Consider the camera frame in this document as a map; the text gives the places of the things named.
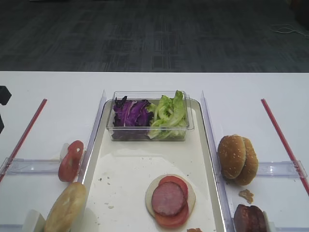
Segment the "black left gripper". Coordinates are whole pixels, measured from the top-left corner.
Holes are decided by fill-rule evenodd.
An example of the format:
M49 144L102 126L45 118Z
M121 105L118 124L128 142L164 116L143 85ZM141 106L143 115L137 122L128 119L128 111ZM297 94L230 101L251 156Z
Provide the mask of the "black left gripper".
M0 86L0 104L1 105L6 105L9 99L11 98L11 96L12 95L6 86ZM0 133L3 131L3 129L4 129L4 123L0 116Z

